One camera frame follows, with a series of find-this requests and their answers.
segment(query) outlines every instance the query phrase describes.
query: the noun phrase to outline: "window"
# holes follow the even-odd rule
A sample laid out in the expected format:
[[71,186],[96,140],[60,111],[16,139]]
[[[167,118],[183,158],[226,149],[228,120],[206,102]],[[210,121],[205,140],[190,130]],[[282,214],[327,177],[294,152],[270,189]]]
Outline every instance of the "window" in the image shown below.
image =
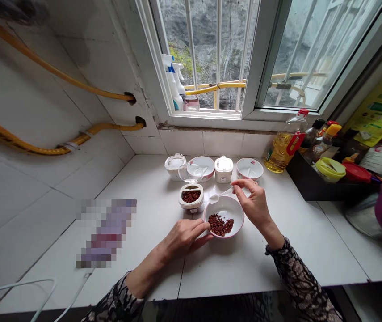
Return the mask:
[[[382,0],[128,2],[147,39],[134,52],[152,59],[143,78],[163,93],[153,105],[164,124],[277,131],[303,106],[310,121],[327,119],[382,46]],[[139,29],[127,33],[142,48]],[[162,53],[184,64],[182,84],[200,91],[200,111],[174,110]]]

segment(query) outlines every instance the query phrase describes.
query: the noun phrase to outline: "white cable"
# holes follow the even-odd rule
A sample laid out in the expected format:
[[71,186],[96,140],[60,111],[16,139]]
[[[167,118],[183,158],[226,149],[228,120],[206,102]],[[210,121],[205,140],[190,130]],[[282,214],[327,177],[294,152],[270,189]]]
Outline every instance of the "white cable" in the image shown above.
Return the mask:
[[82,291],[82,289],[84,288],[85,283],[87,282],[88,278],[91,276],[91,274],[94,272],[95,269],[96,268],[94,267],[94,268],[91,269],[91,271],[89,273],[85,274],[84,280],[82,281],[82,284],[79,286],[79,289],[76,292],[75,297],[73,298],[72,302],[70,303],[70,305],[64,310],[63,313],[61,313],[61,315],[54,322],[58,322],[67,313],[67,311],[71,308],[71,306],[75,303],[76,299],[78,298],[78,296],[80,294],[80,291]]
[[49,298],[51,297],[52,293],[54,292],[55,287],[57,286],[57,281],[54,278],[48,278],[48,279],[42,279],[42,280],[33,280],[33,281],[28,281],[28,282],[19,282],[19,283],[8,284],[8,285],[5,285],[5,286],[1,286],[0,287],[0,291],[5,289],[5,288],[13,288],[15,286],[21,286],[21,285],[32,284],[32,283],[37,283],[37,282],[44,282],[44,281],[51,281],[52,282],[52,288],[51,288],[51,292],[45,298],[45,300],[43,301],[42,305],[39,307],[39,309],[33,315],[33,318],[30,321],[30,322],[35,322],[36,319],[38,318],[40,312],[42,311],[43,307],[48,302]]
[[[78,291],[76,292],[75,296],[73,297],[73,301],[70,303],[70,305],[64,310],[63,313],[61,313],[61,315],[54,322],[58,322],[67,313],[67,311],[72,307],[72,305],[75,303],[76,299],[78,298],[80,292],[84,288],[84,285],[87,282],[88,278],[91,276],[91,274],[94,271],[95,271],[95,267],[91,268],[91,271],[89,271],[88,273],[86,273],[84,275],[84,280],[82,281],[82,284],[79,286]],[[43,301],[42,305],[39,307],[39,309],[33,315],[33,318],[30,321],[30,322],[35,322],[36,319],[39,317],[39,314],[42,311],[43,307],[46,305],[46,303],[48,302],[48,300],[51,297],[52,293],[54,292],[55,287],[57,286],[57,281],[54,278],[48,278],[48,279],[42,279],[42,280],[33,280],[33,281],[28,281],[28,282],[19,282],[19,283],[8,284],[8,285],[5,285],[5,286],[1,286],[0,287],[0,291],[5,289],[5,288],[13,288],[15,286],[21,286],[21,285],[32,284],[32,283],[37,283],[37,282],[44,282],[44,281],[52,281],[52,288],[51,288],[51,292],[45,298],[45,300]]]

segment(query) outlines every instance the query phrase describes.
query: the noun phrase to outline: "woman's left hand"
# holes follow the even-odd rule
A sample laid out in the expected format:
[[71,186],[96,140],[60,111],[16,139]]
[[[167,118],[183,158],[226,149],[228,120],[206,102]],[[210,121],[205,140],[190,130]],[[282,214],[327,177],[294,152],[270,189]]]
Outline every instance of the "woman's left hand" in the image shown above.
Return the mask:
[[158,244],[157,251],[164,263],[186,256],[206,244],[213,235],[198,238],[210,229],[210,224],[203,219],[182,219],[175,223],[168,235]]

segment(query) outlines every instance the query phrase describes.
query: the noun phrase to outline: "black tray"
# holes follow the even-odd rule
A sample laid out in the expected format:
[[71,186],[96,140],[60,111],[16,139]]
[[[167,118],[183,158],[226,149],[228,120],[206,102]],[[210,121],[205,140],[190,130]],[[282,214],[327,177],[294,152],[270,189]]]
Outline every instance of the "black tray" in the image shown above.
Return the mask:
[[346,178],[326,183],[298,152],[286,170],[305,201],[350,201],[379,191],[375,183],[350,183]]

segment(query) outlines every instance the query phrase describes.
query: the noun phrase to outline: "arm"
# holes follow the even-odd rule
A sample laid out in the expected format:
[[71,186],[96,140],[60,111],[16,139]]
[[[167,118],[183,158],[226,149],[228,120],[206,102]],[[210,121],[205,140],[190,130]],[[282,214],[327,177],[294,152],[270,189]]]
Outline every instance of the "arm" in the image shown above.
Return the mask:
[[198,220],[180,220],[149,255],[134,269],[126,273],[94,306],[81,322],[131,321],[144,302],[143,298],[157,283],[162,269],[173,259],[194,252],[212,235],[198,238],[210,224]]
[[[272,220],[265,190],[249,179],[236,180],[232,185],[245,214],[266,239],[265,254],[273,257],[281,284],[293,305],[312,321],[342,321],[326,292]],[[251,192],[249,198],[241,190],[242,187]]]

